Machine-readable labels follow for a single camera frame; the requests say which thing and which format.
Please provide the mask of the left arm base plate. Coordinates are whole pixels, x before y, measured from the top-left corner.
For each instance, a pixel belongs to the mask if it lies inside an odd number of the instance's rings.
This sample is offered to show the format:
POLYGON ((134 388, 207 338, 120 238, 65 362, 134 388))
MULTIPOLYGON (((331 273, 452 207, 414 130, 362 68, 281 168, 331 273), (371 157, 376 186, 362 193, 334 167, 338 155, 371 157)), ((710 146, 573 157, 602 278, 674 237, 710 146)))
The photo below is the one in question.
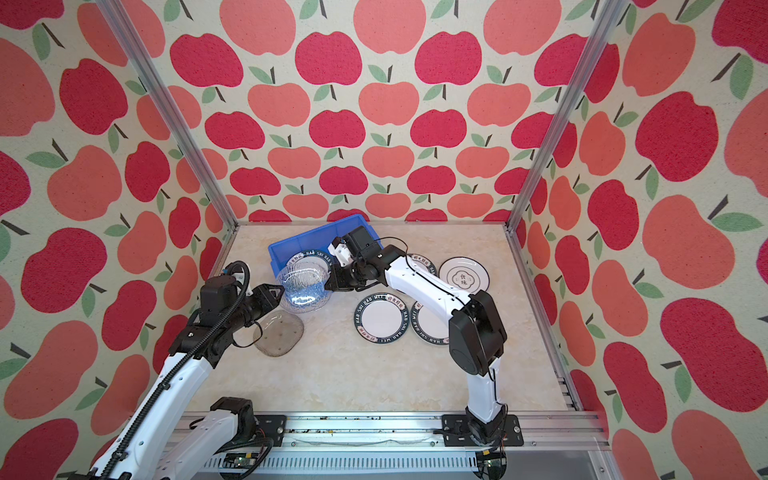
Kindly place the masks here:
POLYGON ((286 430, 285 415, 254 415, 239 416, 237 430, 228 447, 246 447, 259 445, 271 440, 273 447, 281 447, 286 430))

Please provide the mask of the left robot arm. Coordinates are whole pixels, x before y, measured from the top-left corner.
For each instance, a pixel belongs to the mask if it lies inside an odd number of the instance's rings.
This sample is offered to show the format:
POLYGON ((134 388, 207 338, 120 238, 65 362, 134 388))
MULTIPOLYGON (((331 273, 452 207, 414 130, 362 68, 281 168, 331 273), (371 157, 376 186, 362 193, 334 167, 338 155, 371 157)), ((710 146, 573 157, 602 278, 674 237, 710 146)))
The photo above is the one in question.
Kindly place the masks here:
POLYGON ((275 310, 280 285, 250 287, 242 262, 209 278, 201 306, 173 341, 150 393, 113 444, 94 462, 87 479, 191 479, 215 454, 228 448, 271 448, 251 401, 223 397, 174 447, 168 445, 190 401, 213 372, 235 333, 275 310))

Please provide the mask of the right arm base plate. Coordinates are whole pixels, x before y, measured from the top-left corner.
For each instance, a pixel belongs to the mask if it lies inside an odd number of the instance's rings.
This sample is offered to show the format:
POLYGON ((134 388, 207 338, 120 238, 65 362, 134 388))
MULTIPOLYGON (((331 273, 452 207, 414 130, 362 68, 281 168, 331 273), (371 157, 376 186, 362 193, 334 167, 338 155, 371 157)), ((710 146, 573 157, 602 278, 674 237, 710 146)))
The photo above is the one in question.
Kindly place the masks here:
POLYGON ((446 447, 522 447, 525 443, 519 419, 499 413, 490 423, 483 423, 469 413, 444 414, 435 431, 446 447))

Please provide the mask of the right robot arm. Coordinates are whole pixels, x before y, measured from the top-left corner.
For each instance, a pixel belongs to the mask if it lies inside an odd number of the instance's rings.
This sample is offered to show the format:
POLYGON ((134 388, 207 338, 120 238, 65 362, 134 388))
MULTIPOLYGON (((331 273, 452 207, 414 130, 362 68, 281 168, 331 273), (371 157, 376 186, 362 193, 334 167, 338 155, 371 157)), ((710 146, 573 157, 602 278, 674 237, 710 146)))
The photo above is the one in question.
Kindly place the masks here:
POLYGON ((505 437, 508 407, 498 385, 507 332, 493 297, 451 286, 411 261, 395 245, 381 246, 364 227, 336 237, 328 246, 337 260, 325 289, 363 291, 373 285, 397 290, 427 308, 448 328, 449 353, 467 374, 466 417, 474 442, 499 447, 505 437))

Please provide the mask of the clear glass plate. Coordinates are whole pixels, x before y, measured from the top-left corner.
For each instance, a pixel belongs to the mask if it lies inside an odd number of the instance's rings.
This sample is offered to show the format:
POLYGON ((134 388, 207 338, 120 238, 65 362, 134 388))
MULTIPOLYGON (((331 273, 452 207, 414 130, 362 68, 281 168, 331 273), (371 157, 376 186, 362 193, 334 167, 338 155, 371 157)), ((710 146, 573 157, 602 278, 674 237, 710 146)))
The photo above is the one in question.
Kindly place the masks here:
POLYGON ((302 339, 304 323, 297 315, 275 310, 261 318, 254 332, 255 347, 269 357, 289 353, 302 339))
POLYGON ((280 306, 294 314, 324 307, 332 292, 325 289, 329 279, 328 265, 322 260, 300 260, 283 268, 277 277, 284 288, 280 306))

